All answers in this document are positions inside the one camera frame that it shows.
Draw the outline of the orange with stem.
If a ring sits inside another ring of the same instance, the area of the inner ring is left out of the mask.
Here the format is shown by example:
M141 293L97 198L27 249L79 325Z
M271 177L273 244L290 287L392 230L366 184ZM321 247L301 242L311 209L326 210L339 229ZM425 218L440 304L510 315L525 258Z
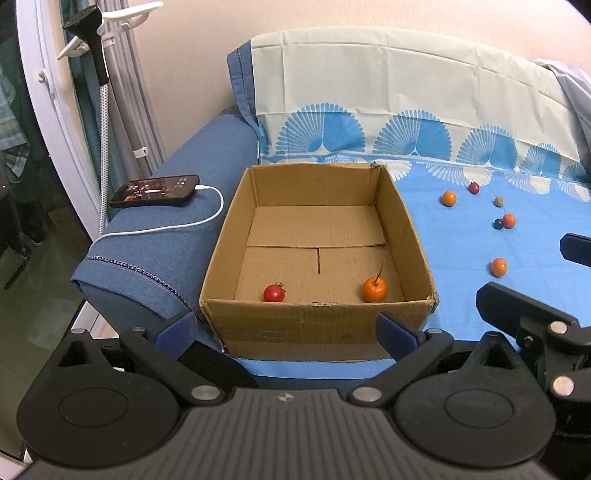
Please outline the orange with stem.
M388 294L388 283L383 277L385 262L382 261L380 270L376 275L367 279L362 286L362 297L368 303L380 303Z

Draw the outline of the orange kumquat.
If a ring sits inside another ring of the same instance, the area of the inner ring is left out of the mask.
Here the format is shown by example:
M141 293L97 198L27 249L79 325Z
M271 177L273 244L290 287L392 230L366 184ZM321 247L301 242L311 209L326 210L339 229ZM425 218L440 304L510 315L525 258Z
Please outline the orange kumquat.
M496 278L502 278L508 271L508 264L505 259L495 258L490 264L490 271Z
M446 207L453 207L457 202L457 196L453 191L448 190L443 193L441 201Z
M506 213L502 217L503 227L506 229L512 229L516 226L516 217L511 213Z

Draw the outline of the white steamer hanger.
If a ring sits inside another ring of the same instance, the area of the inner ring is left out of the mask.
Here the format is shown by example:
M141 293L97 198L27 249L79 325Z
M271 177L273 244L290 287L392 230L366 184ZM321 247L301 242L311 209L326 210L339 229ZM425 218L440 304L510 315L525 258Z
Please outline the white steamer hanger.
M142 25L153 11L162 6L162 1L153 1L119 10L105 11L102 13L102 24L98 28L98 33L101 35L103 42L107 43L108 40L112 40L115 36ZM57 59L79 57L89 50L90 48L85 40L73 36L60 51Z

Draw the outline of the white door frame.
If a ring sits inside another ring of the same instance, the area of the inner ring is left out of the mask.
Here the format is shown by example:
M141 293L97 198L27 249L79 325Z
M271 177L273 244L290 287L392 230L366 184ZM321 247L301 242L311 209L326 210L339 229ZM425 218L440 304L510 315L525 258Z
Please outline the white door frame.
M17 0L19 48L27 88L50 158L91 239L98 237L99 184L87 146L58 1Z

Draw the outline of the red cherry tomato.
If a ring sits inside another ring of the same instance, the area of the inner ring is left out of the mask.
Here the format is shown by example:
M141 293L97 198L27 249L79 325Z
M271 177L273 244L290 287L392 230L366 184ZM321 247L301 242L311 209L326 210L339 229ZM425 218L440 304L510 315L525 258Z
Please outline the red cherry tomato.
M468 190L476 195L480 192L480 185L477 182L471 182L468 186Z
M264 302L283 302L284 298L286 298L286 290L283 283L267 285L266 289L263 290Z

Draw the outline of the blue sofa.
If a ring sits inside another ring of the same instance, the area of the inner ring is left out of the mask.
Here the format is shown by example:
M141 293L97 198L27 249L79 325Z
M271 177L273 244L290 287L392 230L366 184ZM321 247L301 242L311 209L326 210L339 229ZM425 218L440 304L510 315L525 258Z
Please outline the blue sofa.
M116 331L154 328L198 312L198 297L232 197L245 170L259 162L252 47L228 54L235 106L202 127L156 171L197 174L204 189L182 206L119 210L89 248L71 280Z

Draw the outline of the brown cardboard box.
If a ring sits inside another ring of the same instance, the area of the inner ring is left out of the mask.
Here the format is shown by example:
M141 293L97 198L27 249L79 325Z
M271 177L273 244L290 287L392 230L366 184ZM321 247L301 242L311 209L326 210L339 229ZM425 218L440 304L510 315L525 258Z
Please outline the brown cardboard box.
M386 299L363 300L385 262ZM283 283L283 302L264 302ZM383 311L420 328L439 298L420 238L386 167L284 163L242 175L199 306L237 358L359 361L385 357Z

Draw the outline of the black smartphone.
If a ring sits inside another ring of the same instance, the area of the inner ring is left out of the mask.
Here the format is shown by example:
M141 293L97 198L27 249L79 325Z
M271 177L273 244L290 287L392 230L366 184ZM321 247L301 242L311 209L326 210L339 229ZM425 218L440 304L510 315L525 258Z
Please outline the black smartphone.
M182 206L200 184L198 175L167 176L131 180L120 187L109 201L111 208L140 206Z

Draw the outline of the blue white patterned cloth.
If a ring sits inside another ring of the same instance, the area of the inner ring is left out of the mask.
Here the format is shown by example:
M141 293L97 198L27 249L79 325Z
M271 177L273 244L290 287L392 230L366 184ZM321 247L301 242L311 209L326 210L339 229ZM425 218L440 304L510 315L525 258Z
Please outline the blue white patterned cloth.
M430 326L481 337L475 297L497 257L508 264L505 286L589 323L590 271L559 251L565 234L590 232L586 143L550 70L467 40L384 27L291 29L245 44L260 162L386 167L435 280ZM441 201L448 190L453 207ZM495 229L506 213L516 226Z

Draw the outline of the grey blanket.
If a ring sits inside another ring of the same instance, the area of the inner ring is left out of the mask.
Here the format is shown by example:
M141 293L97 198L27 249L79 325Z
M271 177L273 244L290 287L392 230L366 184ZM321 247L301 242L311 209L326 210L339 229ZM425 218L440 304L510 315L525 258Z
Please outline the grey blanket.
M587 176L590 176L590 75L578 67L572 67L557 60L538 58L534 60L534 63L550 70L555 75L577 115L586 143L586 152L582 155L581 163Z

